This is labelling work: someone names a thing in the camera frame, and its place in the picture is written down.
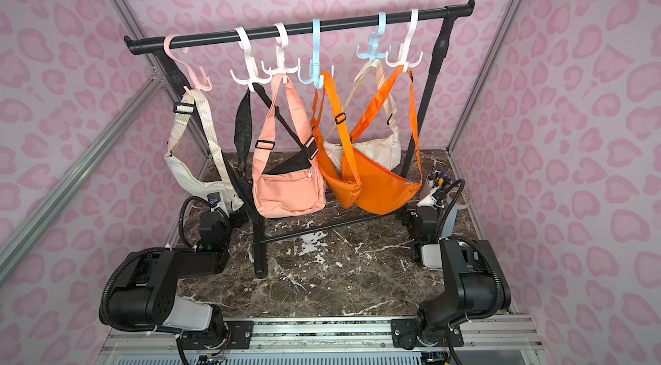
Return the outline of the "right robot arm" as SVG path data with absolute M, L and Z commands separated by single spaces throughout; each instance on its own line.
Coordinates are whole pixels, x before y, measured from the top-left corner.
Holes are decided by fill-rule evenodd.
M 443 291 L 422 302 L 412 320 L 392 320 L 396 348 L 463 345 L 461 325 L 486 320 L 511 304 L 511 290 L 487 240 L 456 234 L 454 226 L 465 181 L 433 172 L 420 201 L 400 213 L 413 239 L 412 261 L 443 275 Z

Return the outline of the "light blue hook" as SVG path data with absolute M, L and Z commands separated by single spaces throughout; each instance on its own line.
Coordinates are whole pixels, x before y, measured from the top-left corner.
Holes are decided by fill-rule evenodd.
M 373 62 L 375 60 L 383 60 L 387 56 L 386 52 L 379 51 L 380 39 L 383 37 L 383 35 L 386 32 L 387 13 L 380 12 L 378 14 L 378 18 L 379 20 L 378 20 L 377 29 L 375 32 L 371 34 L 368 41 L 368 51 L 366 51 L 365 53 L 361 53 L 360 47 L 358 46 L 356 48 L 356 56 L 362 60 L 369 60 L 370 62 Z
M 313 19 L 313 56 L 309 63 L 309 79 L 301 77 L 301 68 L 299 68 L 297 75 L 298 79 L 303 84 L 313 84 L 317 90 L 324 87 L 324 76 L 321 71 L 321 27 L 320 20 Z M 298 67 L 301 66 L 301 60 L 298 60 Z

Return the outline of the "grey blue flat box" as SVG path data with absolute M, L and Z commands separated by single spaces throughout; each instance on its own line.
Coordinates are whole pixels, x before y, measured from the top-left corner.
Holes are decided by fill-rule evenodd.
M 445 212 L 446 220 L 442 228 L 442 238 L 452 236 L 454 233 L 454 226 L 457 218 L 458 206 L 455 205 L 452 208 L 448 208 Z

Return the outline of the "light blue hook left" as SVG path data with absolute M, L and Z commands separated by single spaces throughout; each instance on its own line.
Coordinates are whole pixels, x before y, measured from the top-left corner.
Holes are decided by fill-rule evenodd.
M 324 87 L 324 76 L 321 71 L 321 27 L 320 20 L 313 19 L 313 56 L 309 63 L 309 79 L 301 77 L 301 68 L 299 68 L 297 75 L 298 79 L 303 84 L 313 84 L 317 90 Z M 301 60 L 298 60 L 298 67 L 301 66 Z

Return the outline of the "white plastic hook right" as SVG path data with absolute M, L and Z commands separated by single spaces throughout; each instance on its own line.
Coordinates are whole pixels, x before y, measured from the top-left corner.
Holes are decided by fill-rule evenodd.
M 391 53 L 391 50 L 386 51 L 386 57 L 384 58 L 385 63 L 392 67 L 396 68 L 401 66 L 403 68 L 403 72 L 406 72 L 407 70 L 410 70 L 413 67 L 418 66 L 422 60 L 423 60 L 423 54 L 421 53 L 419 55 L 419 58 L 417 61 L 410 61 L 408 60 L 409 57 L 409 52 L 411 49 L 411 43 L 412 39 L 416 33 L 416 29 L 418 27 L 418 19 L 419 19 L 419 11 L 418 9 L 412 9 L 411 10 L 411 19 L 409 21 L 408 29 L 407 29 L 407 34 L 404 39 L 404 41 L 399 45 L 399 52 L 397 59 L 394 61 L 389 60 L 389 56 Z

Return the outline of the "light blue hook right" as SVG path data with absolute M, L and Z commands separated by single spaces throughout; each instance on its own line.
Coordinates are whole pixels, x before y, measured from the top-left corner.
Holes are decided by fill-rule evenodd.
M 360 47 L 358 46 L 356 48 L 356 56 L 362 60 L 369 60 L 370 62 L 373 62 L 375 60 L 383 60 L 387 56 L 386 52 L 379 51 L 380 39 L 383 37 L 383 35 L 386 32 L 387 13 L 380 12 L 378 14 L 378 18 L 379 20 L 378 20 L 377 29 L 375 32 L 371 34 L 368 41 L 368 51 L 366 51 L 365 53 L 361 53 Z

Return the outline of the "pink plastic hook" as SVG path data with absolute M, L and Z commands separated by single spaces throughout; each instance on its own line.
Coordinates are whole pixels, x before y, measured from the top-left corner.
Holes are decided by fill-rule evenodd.
M 172 53 L 171 43 L 177 37 L 177 34 L 169 34 L 165 37 L 164 41 L 164 50 L 165 54 L 176 63 L 183 65 L 189 78 L 189 84 L 184 84 L 183 88 L 186 93 L 190 93 L 191 90 L 197 91 L 211 91 L 213 89 L 213 83 L 208 77 L 208 74 L 204 71 L 202 66 L 192 66 L 184 62 L 183 60 L 177 58 L 174 53 Z

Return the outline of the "pink pen cup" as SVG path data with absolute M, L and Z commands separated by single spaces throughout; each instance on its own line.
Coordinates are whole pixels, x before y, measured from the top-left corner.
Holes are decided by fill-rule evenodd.
M 425 178 L 420 190 L 420 200 L 427 196 L 432 189 L 440 189 L 445 194 L 444 207 L 456 205 L 465 189 L 463 179 L 454 179 L 445 171 L 432 170 Z

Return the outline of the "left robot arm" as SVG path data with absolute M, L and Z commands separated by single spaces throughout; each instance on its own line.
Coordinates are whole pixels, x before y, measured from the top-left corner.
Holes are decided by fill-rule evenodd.
M 121 332 L 171 334 L 179 351 L 227 347 L 231 333 L 220 307 L 180 297 L 177 285 L 222 273 L 233 231 L 248 220 L 242 209 L 223 210 L 217 194 L 188 197 L 177 221 L 181 246 L 129 253 L 103 289 L 100 321 Z

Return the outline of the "black sling bag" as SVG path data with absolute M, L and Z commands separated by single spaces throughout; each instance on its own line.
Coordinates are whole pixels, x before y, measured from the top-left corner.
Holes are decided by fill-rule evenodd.
M 318 148 L 316 140 L 313 136 L 303 143 L 294 129 L 287 124 L 287 121 L 282 116 L 280 108 L 275 108 L 275 118 L 284 126 L 291 138 L 296 142 L 300 148 L 300 152 L 292 156 L 292 158 L 280 163 L 273 169 L 267 171 L 268 175 L 284 175 L 296 170 L 306 170 L 310 168 L 311 161 L 316 158 Z M 234 131 L 234 145 L 239 155 L 239 173 L 248 179 L 248 154 L 250 151 L 252 141 L 252 114 L 251 114 L 251 91 L 247 90 L 244 98 L 239 103 L 237 115 L 235 119 Z

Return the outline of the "large orange crescent bag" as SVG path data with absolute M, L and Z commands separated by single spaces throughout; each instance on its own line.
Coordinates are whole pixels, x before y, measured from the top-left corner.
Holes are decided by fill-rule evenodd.
M 406 73 L 411 81 L 414 80 L 411 70 L 403 72 L 401 66 L 396 68 L 386 82 L 379 87 L 361 119 L 351 131 L 352 144 L 361 142 L 359 141 L 361 135 L 368 130 L 380 111 L 383 111 L 385 117 L 387 117 L 383 105 L 387 98 L 392 95 L 392 88 L 402 73 Z M 395 174 L 392 170 L 387 170 L 387 168 L 360 153 L 356 148 L 354 149 L 357 168 L 361 177 L 361 194 L 356 201 L 359 208 L 375 215 L 386 215 L 402 208 L 418 194 L 422 186 L 420 181 L 411 182 L 405 177 Z

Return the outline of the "white plastic hook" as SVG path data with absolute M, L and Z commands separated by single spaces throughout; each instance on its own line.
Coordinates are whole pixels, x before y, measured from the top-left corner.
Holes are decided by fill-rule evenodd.
M 271 77 L 275 74 L 294 74 L 299 72 L 300 67 L 298 65 L 293 67 L 286 66 L 286 52 L 289 47 L 287 29 L 282 22 L 277 22 L 275 27 L 279 34 L 276 38 L 277 45 L 275 47 L 276 68 L 267 68 L 262 62 L 261 65 L 263 72 L 269 74 Z
M 230 70 L 232 79 L 240 85 L 247 86 L 251 92 L 256 92 L 256 84 L 269 84 L 272 80 L 273 74 L 268 72 L 266 77 L 260 77 L 258 72 L 258 65 L 253 56 L 251 43 L 243 27 L 236 27 L 235 31 L 239 36 L 239 46 L 244 51 L 244 63 L 248 72 L 247 79 L 239 79 L 233 70 Z
M 411 10 L 411 19 L 409 21 L 408 29 L 407 29 L 407 34 L 404 39 L 404 41 L 399 45 L 399 52 L 397 59 L 394 61 L 389 60 L 389 56 L 391 53 L 391 50 L 386 51 L 386 57 L 384 58 L 385 63 L 392 67 L 396 68 L 401 66 L 403 68 L 403 72 L 406 72 L 407 70 L 410 70 L 413 67 L 418 66 L 422 60 L 423 60 L 423 54 L 421 53 L 419 55 L 419 58 L 417 61 L 410 61 L 408 60 L 409 57 L 409 52 L 411 49 L 411 43 L 412 39 L 416 33 L 416 29 L 418 27 L 418 19 L 419 19 L 419 11 L 418 9 L 412 9 Z

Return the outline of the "cream white crescent bag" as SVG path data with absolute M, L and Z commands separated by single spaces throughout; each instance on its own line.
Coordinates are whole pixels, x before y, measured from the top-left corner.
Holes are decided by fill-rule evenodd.
M 345 100 L 344 106 L 349 107 L 353 99 L 358 94 L 358 90 L 363 84 L 363 81 L 371 70 L 375 70 L 377 87 L 382 86 L 386 82 L 385 72 L 380 60 L 373 60 L 366 63 L 354 79 L 354 84 L 351 93 Z M 387 115 L 387 125 L 390 127 L 391 134 L 385 138 L 372 139 L 363 142 L 354 142 L 354 148 L 360 153 L 363 153 L 368 158 L 379 165 L 387 168 L 387 170 L 394 169 L 399 165 L 401 160 L 401 143 L 399 141 L 399 126 L 397 124 L 398 108 L 395 105 L 394 98 L 390 95 L 385 101 L 383 108 Z

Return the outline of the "black garment rack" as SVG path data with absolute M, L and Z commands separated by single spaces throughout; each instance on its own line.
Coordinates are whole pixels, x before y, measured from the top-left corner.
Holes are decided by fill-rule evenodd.
M 442 69 L 442 64 L 447 57 L 450 37 L 457 19 L 462 17 L 471 17 L 475 8 L 475 0 L 468 0 L 467 3 L 447 5 L 443 8 L 422 10 L 419 12 L 419 21 L 430 21 L 443 19 L 442 27 L 437 36 L 436 42 L 431 52 L 430 68 L 425 83 L 423 96 L 417 109 L 417 130 L 420 134 L 425 115 L 430 105 L 430 99 L 436 87 L 438 76 Z M 400 12 L 387 14 L 387 24 L 398 24 L 410 21 L 411 12 Z M 378 25 L 378 15 L 369 15 L 368 17 L 351 17 L 344 19 L 335 19 L 329 21 L 320 21 L 321 33 L 332 32 L 345 29 L 359 29 Z M 303 22 L 284 25 L 287 29 L 287 35 L 313 35 L 312 22 Z M 249 40 L 265 40 L 276 37 L 276 27 L 266 27 L 261 29 L 248 29 Z M 127 49 L 133 55 L 153 55 L 159 67 L 164 71 L 168 84 L 175 90 L 175 93 L 182 95 L 184 84 L 189 83 L 189 79 L 184 77 L 184 73 L 176 66 L 173 60 L 166 60 L 167 56 L 164 50 L 165 37 L 151 37 L 139 40 L 132 40 L 128 35 L 124 37 Z M 227 43 L 239 42 L 239 36 L 236 31 L 213 32 L 206 34 L 179 35 L 174 40 L 174 48 L 195 48 L 196 46 L 212 46 Z M 409 146 L 406 150 L 406 156 L 401 168 L 401 176 L 406 176 L 411 168 L 411 161 L 414 153 L 414 138 L 411 136 Z M 313 232 L 323 232 L 334 230 L 340 227 L 347 227 L 357 223 L 363 223 L 370 220 L 376 220 L 382 215 L 370 215 L 363 218 L 343 220 L 336 224 L 323 225 L 297 231 L 289 235 L 270 237 L 265 233 L 265 218 L 259 216 L 257 221 L 253 221 L 253 251 L 255 261 L 253 263 L 255 275 L 258 279 L 265 279 L 268 276 L 267 264 L 267 246 L 270 243 L 284 241 L 286 239 L 295 239 L 299 236 Z

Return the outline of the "small orange sling bag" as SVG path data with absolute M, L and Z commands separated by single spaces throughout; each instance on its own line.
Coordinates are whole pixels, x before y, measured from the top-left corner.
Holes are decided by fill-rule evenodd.
M 349 136 L 347 117 L 337 95 L 334 78 L 328 72 L 322 72 L 321 90 L 317 90 L 313 101 L 311 126 L 313 137 L 318 147 L 317 161 L 325 182 L 337 201 L 345 208 L 351 208 L 361 194 L 361 177 L 358 172 L 355 149 Z M 339 146 L 325 142 L 320 130 L 321 115 L 325 96 L 330 101 L 335 126 L 340 137 Z

